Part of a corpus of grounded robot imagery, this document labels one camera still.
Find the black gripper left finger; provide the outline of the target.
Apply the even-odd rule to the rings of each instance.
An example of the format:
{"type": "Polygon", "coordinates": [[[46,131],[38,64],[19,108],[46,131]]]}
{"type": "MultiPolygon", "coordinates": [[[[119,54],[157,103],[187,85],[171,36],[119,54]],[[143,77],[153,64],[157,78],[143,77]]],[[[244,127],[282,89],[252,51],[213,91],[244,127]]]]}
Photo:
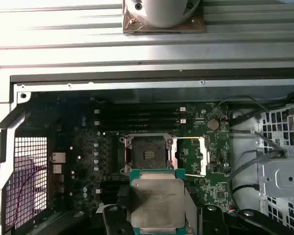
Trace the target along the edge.
{"type": "Polygon", "coordinates": [[[118,205],[105,205],[87,216],[83,212],[66,212],[37,225],[28,235],[131,235],[132,225],[118,205]]]}

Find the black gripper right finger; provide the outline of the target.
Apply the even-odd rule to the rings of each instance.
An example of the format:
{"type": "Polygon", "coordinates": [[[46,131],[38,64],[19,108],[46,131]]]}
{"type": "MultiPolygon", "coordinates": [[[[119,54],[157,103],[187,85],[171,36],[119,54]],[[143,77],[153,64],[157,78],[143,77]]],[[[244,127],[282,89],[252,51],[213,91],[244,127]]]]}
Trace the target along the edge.
{"type": "Polygon", "coordinates": [[[252,209],[230,215],[215,205],[205,205],[199,215],[201,235],[294,235],[294,230],[252,209]]]}

